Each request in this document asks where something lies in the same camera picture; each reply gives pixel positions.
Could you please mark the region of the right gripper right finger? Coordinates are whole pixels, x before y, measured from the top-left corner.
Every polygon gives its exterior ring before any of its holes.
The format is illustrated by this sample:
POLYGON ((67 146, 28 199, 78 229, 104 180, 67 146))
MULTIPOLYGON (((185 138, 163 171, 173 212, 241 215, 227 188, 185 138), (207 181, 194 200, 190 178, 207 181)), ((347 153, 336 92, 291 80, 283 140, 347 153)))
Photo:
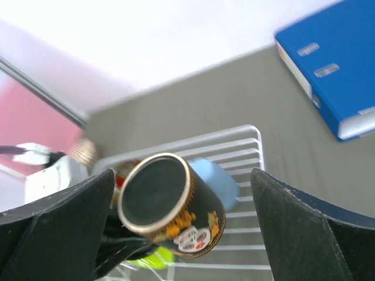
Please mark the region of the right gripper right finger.
POLYGON ((260 169, 253 201, 274 280, 374 280, 374 218, 298 190, 260 169))

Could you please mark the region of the black skull mug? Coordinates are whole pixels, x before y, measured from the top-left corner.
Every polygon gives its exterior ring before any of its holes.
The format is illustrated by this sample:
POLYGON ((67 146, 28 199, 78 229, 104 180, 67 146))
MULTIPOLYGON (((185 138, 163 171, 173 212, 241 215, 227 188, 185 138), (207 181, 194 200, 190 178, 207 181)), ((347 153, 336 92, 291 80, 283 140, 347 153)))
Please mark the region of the black skull mug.
POLYGON ((131 232, 189 258, 213 250, 226 224, 218 196, 174 153, 149 156, 131 170, 122 185, 117 211, 131 232))

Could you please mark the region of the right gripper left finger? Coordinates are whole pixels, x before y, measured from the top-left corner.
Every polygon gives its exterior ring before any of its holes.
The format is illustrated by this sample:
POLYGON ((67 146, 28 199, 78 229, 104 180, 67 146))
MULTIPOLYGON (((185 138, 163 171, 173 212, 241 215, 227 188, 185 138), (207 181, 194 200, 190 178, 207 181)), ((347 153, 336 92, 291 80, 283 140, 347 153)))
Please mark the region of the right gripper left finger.
POLYGON ((1 280, 93 280, 114 192, 107 169, 1 213, 1 280))

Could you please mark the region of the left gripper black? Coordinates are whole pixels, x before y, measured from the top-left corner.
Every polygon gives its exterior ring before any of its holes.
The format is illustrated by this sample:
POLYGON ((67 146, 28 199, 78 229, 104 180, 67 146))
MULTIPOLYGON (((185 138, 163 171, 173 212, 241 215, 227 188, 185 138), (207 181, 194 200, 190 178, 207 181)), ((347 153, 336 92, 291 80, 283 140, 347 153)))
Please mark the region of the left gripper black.
POLYGON ((100 240, 93 277, 102 278, 121 262, 147 257, 157 249, 158 246, 149 239, 124 227, 118 217, 117 210, 111 208, 100 240))

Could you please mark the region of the patterned small bowl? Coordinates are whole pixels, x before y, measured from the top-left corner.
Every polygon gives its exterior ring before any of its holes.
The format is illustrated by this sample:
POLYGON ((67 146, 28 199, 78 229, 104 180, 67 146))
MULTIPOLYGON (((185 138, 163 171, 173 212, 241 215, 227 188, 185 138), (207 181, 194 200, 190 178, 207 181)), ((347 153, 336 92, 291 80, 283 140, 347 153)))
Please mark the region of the patterned small bowl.
POLYGON ((92 167, 97 160, 96 145, 87 138, 81 138, 70 149, 69 156, 87 167, 92 167))

